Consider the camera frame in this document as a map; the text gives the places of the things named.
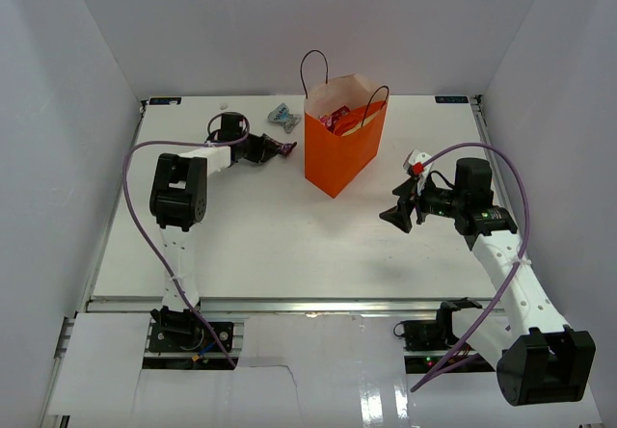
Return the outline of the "dark purple candy wrapper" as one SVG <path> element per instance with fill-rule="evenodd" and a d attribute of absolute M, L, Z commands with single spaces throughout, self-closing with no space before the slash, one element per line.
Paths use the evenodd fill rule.
<path fill-rule="evenodd" d="M 264 146 L 263 161 L 268 161 L 277 155 L 286 158 L 297 146 L 297 142 L 283 143 L 267 134 L 263 134 L 262 139 Z"/>

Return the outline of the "silver blue snack packet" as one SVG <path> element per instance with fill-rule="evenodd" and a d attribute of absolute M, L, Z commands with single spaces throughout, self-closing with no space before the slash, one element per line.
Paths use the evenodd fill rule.
<path fill-rule="evenodd" d="M 301 119 L 302 116 L 291 113 L 285 103 L 281 103 L 267 116 L 270 123 L 280 126 L 286 134 L 290 134 L 301 122 Z"/>

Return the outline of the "small pink snack packet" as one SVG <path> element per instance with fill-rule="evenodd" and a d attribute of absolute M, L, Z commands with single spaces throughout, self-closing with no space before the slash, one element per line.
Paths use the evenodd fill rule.
<path fill-rule="evenodd" d="M 333 131 L 335 129 L 335 124 L 337 118 L 335 115 L 324 115 L 318 118 L 319 122 L 329 131 Z"/>

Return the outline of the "pink candy packet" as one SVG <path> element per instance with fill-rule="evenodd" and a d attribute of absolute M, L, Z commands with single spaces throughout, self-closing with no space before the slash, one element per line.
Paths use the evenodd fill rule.
<path fill-rule="evenodd" d="M 342 116 L 346 116 L 350 113 L 350 109 L 347 106 L 342 106 L 336 112 Z"/>

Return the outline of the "large red chips bag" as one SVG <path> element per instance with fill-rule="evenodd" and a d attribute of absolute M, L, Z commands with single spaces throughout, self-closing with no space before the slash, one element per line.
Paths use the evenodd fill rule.
<path fill-rule="evenodd" d="M 335 124 L 335 129 L 331 132 L 336 136 L 351 134 L 356 129 L 368 124 L 370 119 L 381 110 L 382 108 L 377 102 L 375 102 L 357 109 L 350 109 L 350 113 L 346 116 L 342 116 L 334 111 L 332 115 L 336 116 L 337 121 Z"/>

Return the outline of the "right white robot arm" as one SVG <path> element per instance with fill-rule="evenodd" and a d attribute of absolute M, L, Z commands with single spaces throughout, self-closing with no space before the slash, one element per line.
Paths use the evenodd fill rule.
<path fill-rule="evenodd" d="M 530 260 L 519 250 L 523 238 L 514 219 L 494 202 L 493 173 L 481 158 L 461 158 L 452 183 L 438 187 L 429 155 L 413 151 L 404 164 L 408 179 L 393 190 L 395 207 L 382 220 L 404 232 L 411 218 L 448 218 L 465 239 L 496 290 L 508 319 L 502 325 L 470 299 L 444 302 L 437 313 L 436 340 L 449 350 L 463 343 L 496 372 L 512 406 L 578 402 L 582 399 L 596 346 L 555 308 Z"/>

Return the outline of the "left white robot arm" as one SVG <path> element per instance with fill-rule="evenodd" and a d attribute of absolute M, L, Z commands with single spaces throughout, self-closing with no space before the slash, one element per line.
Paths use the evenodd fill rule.
<path fill-rule="evenodd" d="M 200 293 L 195 280 L 194 226 L 205 216 L 208 178 L 241 160 L 263 164 L 279 152 L 269 136 L 249 131 L 243 115 L 232 112 L 219 117 L 219 128 L 207 130 L 201 147 L 159 156 L 149 198 L 168 275 L 162 307 L 151 316 L 184 350 L 195 349 L 203 339 L 203 323 L 196 316 Z"/>

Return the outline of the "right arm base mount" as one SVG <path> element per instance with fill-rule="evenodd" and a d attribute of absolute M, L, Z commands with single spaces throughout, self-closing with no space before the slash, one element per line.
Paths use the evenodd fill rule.
<path fill-rule="evenodd" d="M 408 352 L 446 351 L 458 341 L 451 329 L 437 319 L 400 321 L 392 332 L 404 341 Z"/>

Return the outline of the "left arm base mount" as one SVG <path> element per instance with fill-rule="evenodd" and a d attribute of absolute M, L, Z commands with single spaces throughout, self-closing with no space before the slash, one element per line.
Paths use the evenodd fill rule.
<path fill-rule="evenodd" d="M 232 350 L 234 324 L 232 322 L 212 322 L 215 335 L 221 341 L 227 352 Z M 213 335 L 202 325 L 189 334 L 165 331 L 159 324 L 152 323 L 147 344 L 151 353 L 193 353 L 204 356 L 208 353 L 220 352 L 221 348 L 215 342 Z"/>

